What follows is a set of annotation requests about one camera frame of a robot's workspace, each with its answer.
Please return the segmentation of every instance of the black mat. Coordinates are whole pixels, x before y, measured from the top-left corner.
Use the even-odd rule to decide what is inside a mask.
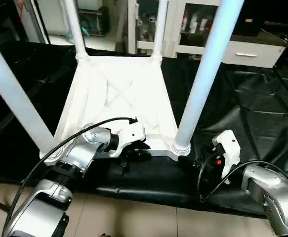
[[[74,48],[14,42],[1,51],[48,128],[55,132],[75,72]],[[162,71],[177,124],[197,68],[197,62],[163,59]],[[288,68],[222,64],[193,137],[192,156],[200,156],[199,150],[209,147],[212,137],[226,129],[232,129],[237,137],[241,161],[266,160],[288,172]],[[0,182],[19,183],[38,160],[37,148],[0,98]],[[95,160],[80,189],[191,209],[263,214],[237,185],[224,186],[207,204],[199,204],[196,174],[167,157],[131,162],[124,173],[118,159]]]

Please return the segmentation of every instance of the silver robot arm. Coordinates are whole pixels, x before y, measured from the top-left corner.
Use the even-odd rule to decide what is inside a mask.
[[[215,146],[220,143],[224,148],[224,177],[240,164],[240,146],[231,130],[219,134],[212,142]],[[242,178],[242,190],[263,206],[274,233],[288,236],[288,179],[257,165],[246,166],[238,178]]]
[[[116,157],[127,145],[144,139],[144,129],[138,122],[117,135],[96,127],[77,137],[57,159],[46,162],[50,171],[15,211],[3,237],[62,237],[69,222],[65,211],[96,155],[107,152]]]
[[[288,180],[273,170],[249,165],[242,190],[263,206],[274,233],[288,236]]]

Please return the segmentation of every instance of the bottle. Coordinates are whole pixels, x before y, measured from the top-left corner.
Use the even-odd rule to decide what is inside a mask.
[[[181,23],[181,31],[185,31],[185,28],[187,27],[187,22],[188,22],[188,12],[184,11]]]
[[[190,21],[190,33],[194,34],[198,27],[198,15],[194,13]]]

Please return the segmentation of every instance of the white cabinet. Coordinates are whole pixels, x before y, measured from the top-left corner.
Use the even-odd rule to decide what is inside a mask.
[[[149,24],[149,16],[156,19],[158,12],[158,0],[128,0],[128,53],[136,54],[137,49],[154,48],[154,29],[152,24]],[[174,14],[176,11],[176,0],[168,0],[167,17],[164,32],[163,56],[169,51],[169,39],[172,35],[172,27],[174,24]],[[142,22],[141,27],[138,27],[138,21]],[[147,37],[140,37],[147,31]]]
[[[283,50],[284,47],[282,46],[230,41],[223,62],[271,68],[275,65]]]
[[[162,55],[176,58],[178,53],[204,54],[205,44],[221,1],[168,0]],[[136,54],[140,49],[153,49],[153,35],[149,35],[147,39],[143,37],[145,28],[148,34],[151,34],[149,25],[138,26],[138,20],[143,14],[154,15],[158,11],[158,3],[158,0],[128,0],[128,53]],[[223,62],[273,67],[285,49],[285,44],[281,39],[274,39],[267,34],[262,34],[262,37],[267,39],[261,40],[261,34],[257,37],[259,40],[253,37],[236,37],[236,40],[233,40],[232,37]]]

